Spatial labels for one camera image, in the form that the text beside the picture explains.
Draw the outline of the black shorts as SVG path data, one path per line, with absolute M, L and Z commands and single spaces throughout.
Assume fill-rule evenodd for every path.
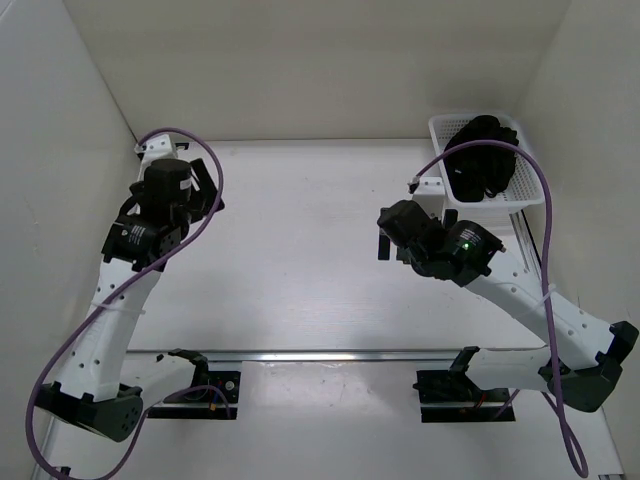
M 472 119 L 448 142 L 445 150 L 474 140 L 497 140 L 519 145 L 515 130 L 504 127 L 495 116 Z M 454 197 L 461 202 L 481 202 L 504 192 L 515 173 L 516 155 L 495 146 L 477 146 L 449 155 L 444 160 Z

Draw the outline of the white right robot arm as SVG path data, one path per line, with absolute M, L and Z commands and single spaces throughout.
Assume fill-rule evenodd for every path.
M 445 224 L 415 201 L 400 200 L 382 209 L 377 225 L 419 276 L 453 282 L 488 300 L 545 343 L 528 350 L 463 348 L 438 377 L 447 398 L 560 388 L 566 406 L 592 413 L 611 395 L 639 336 L 632 324 L 610 324 L 543 289 L 497 236 L 473 221 Z

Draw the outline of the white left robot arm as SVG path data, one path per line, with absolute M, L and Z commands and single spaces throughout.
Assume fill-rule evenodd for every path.
M 152 161 L 120 207 L 102 247 L 92 313 L 96 319 L 74 341 L 57 377 L 39 388 L 35 404 L 58 419 L 115 442 L 133 432 L 143 412 L 181 393 L 206 395 L 207 360 L 174 349 L 151 366 L 121 378 L 126 352 L 144 304 L 192 224 L 215 210 L 218 190 L 202 159 Z

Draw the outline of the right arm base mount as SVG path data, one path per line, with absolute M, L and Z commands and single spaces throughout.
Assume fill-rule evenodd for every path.
M 514 422 L 513 399 L 507 388 L 482 390 L 467 376 L 479 347 L 465 347 L 445 370 L 418 370 L 413 389 L 418 392 L 423 424 Z

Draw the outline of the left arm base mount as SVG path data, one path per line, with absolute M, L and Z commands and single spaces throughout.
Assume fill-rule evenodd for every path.
M 203 354 L 174 349 L 134 375 L 149 418 L 234 420 L 241 373 L 211 371 Z

